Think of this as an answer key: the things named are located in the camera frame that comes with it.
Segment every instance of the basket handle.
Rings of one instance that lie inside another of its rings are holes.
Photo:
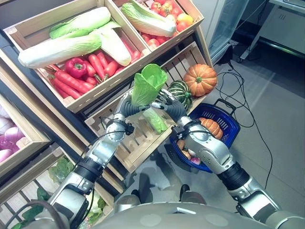
[[[226,104],[228,107],[230,107],[230,108],[232,109],[232,111],[231,111],[231,113],[230,113],[230,116],[233,115],[234,111],[236,110],[236,107],[235,107],[233,104],[229,103],[228,101],[226,101],[226,100],[224,100],[224,99],[219,98],[219,99],[217,99],[217,101],[214,103],[214,106],[216,106],[216,104],[217,104],[218,102],[222,102],[222,103]]]

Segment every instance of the red onion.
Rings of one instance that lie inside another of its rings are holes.
[[[5,131],[14,126],[14,123],[7,118],[0,117],[0,134],[4,134]]]
[[[4,135],[0,136],[0,150],[3,149],[11,149],[13,147],[14,143],[7,141],[4,137]]]
[[[19,150],[19,147],[16,144],[13,144],[11,150],[13,151],[13,153],[16,153]]]
[[[198,157],[192,157],[191,162],[193,162],[196,165],[200,165],[200,158]]]
[[[0,162],[4,161],[6,158],[11,156],[13,154],[13,151],[10,149],[4,149],[0,151]]]
[[[5,140],[10,141],[12,143],[16,143],[19,139],[24,137],[22,131],[16,126],[8,129],[4,133]]]

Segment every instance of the pumpkin stem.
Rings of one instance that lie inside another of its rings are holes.
[[[202,78],[201,78],[201,77],[197,77],[197,78],[196,78],[196,82],[197,82],[197,83],[200,83],[201,81],[202,81]]]
[[[187,99],[188,97],[190,97],[192,95],[192,93],[189,92],[185,92],[185,98]]]

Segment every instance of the green striped squash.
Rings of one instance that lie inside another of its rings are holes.
[[[172,82],[167,90],[183,104],[186,110],[192,106],[192,93],[184,81],[176,80]]]

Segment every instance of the white wall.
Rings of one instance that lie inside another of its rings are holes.
[[[0,5],[0,29],[50,10],[71,0],[13,0]]]

